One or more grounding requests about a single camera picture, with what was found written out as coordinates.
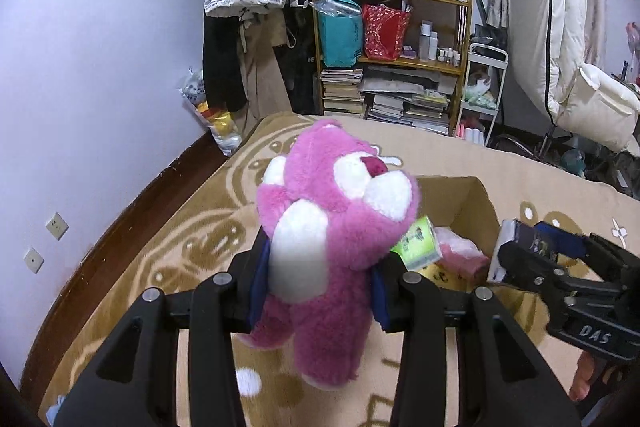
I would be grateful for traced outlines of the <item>person's right hand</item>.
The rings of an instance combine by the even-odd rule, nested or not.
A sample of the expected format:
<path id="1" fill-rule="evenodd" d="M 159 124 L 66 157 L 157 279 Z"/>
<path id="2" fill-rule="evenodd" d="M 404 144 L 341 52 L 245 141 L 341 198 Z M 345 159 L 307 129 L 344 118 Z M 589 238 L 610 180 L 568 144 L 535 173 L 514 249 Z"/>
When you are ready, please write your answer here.
<path id="1" fill-rule="evenodd" d="M 603 381 L 606 384 L 611 378 L 614 369 L 614 366 L 605 365 L 600 367 L 591 353 L 582 351 L 577 360 L 577 369 L 568 392 L 570 399 L 574 402 L 585 400 L 592 385 L 599 381 Z"/>

